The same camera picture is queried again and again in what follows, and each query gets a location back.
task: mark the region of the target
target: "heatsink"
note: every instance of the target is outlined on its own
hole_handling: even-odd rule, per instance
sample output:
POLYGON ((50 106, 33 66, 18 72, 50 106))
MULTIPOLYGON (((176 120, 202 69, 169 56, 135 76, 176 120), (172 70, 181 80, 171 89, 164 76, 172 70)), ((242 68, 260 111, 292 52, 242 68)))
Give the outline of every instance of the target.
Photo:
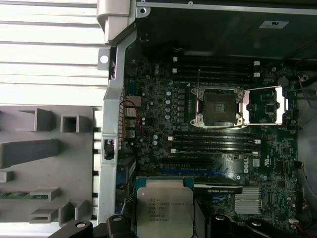
POLYGON ((243 187, 241 194, 234 198, 234 211, 237 214, 260 214, 262 210, 261 189, 243 187))

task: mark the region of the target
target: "label sticker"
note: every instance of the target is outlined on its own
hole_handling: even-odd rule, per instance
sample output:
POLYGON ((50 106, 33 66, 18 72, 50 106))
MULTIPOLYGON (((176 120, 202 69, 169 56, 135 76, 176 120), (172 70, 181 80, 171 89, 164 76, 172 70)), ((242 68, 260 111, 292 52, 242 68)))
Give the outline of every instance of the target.
POLYGON ((264 21, 260 28, 266 29, 283 29, 289 21, 264 21))
POLYGON ((260 167, 260 160, 259 159, 253 159, 253 167, 260 167))

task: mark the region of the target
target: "motherboard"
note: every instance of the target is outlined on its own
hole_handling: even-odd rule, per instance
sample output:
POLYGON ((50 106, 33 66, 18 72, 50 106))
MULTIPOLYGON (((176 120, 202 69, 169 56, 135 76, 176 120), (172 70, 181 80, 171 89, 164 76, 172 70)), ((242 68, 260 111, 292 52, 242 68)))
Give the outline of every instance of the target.
POLYGON ((291 65, 178 50, 129 61, 122 140, 136 175, 194 177, 194 197, 213 213, 294 231, 288 219, 303 203, 294 78, 291 65))

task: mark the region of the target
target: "red wire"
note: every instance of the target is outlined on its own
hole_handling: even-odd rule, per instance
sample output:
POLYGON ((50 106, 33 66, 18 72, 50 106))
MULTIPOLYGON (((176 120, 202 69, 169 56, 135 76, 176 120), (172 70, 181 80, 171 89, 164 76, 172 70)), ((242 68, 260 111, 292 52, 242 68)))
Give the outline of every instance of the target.
POLYGON ((307 234, 309 237, 311 237, 311 238, 316 238, 316 236, 313 236, 312 234, 310 234, 309 232, 307 232, 307 231, 304 231, 303 230, 303 228, 301 228, 301 226, 300 225, 298 225, 298 224, 296 224, 296 223, 294 223, 294 225, 295 226, 297 226, 297 228, 302 232, 302 233, 305 233, 305 234, 307 234))
POLYGON ((147 135, 146 132, 145 132, 145 131, 143 130, 143 128, 142 128, 142 123, 141 123, 141 121, 140 121, 140 119, 139 119, 139 112, 138 112, 137 106, 136 106, 132 101, 130 101, 130 100, 123 100, 123 101, 120 103, 120 105, 123 104, 123 103, 131 103, 131 104, 132 104, 133 108, 135 109, 135 115, 136 115, 136 118, 137 118, 137 122, 138 122, 138 126, 139 126, 139 128, 140 128, 140 131, 141 131, 141 133, 142 133, 143 135, 147 135))

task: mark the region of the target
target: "white connector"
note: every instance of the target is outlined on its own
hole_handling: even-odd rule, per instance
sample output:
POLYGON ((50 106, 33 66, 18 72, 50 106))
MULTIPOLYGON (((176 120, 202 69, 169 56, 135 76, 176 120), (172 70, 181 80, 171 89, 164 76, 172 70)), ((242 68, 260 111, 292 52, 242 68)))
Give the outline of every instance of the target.
POLYGON ((289 222, 290 224, 297 224, 297 223, 299 223, 299 221, 298 221, 297 219, 295 219, 295 218, 290 218, 290 219, 288 219, 288 222, 289 222))

